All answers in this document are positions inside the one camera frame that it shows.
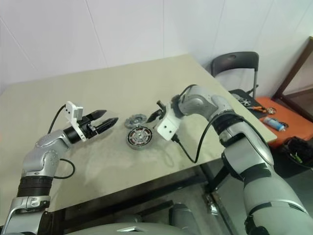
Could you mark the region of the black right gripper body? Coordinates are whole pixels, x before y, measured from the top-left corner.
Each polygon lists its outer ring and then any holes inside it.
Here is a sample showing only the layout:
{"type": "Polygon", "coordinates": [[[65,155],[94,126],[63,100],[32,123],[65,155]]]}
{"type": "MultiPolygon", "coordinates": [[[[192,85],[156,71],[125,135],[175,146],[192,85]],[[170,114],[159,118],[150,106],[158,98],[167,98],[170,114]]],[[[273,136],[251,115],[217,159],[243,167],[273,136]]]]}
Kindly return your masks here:
{"type": "Polygon", "coordinates": [[[160,109],[158,120],[161,121],[162,119],[164,119],[165,115],[167,114],[169,102],[163,104],[160,100],[158,100],[156,104],[159,106],[159,109],[160,109]]]}

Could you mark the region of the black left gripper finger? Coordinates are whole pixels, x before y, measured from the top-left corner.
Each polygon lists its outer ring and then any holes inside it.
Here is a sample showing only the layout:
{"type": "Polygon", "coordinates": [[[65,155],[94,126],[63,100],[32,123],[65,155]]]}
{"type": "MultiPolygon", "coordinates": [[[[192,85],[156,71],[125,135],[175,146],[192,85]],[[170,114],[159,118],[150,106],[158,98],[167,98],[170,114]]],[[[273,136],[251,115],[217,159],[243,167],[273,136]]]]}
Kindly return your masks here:
{"type": "Polygon", "coordinates": [[[87,115],[89,120],[97,120],[101,118],[107,111],[106,110],[96,110],[87,115]]]}
{"type": "Polygon", "coordinates": [[[116,117],[112,117],[112,118],[105,120],[100,125],[95,127],[96,133],[101,134],[107,131],[108,129],[112,128],[117,123],[117,121],[118,121],[118,118],[116,117]]]}

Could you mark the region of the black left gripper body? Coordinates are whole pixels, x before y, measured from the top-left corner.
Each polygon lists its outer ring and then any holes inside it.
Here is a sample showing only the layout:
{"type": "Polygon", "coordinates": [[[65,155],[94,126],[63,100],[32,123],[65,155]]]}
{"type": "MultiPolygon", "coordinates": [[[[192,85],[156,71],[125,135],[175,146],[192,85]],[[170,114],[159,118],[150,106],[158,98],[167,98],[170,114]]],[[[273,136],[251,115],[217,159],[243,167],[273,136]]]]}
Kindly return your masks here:
{"type": "Polygon", "coordinates": [[[91,139],[97,135],[96,128],[92,125],[94,119],[92,117],[82,117],[78,121],[79,128],[87,139],[91,139]]]}

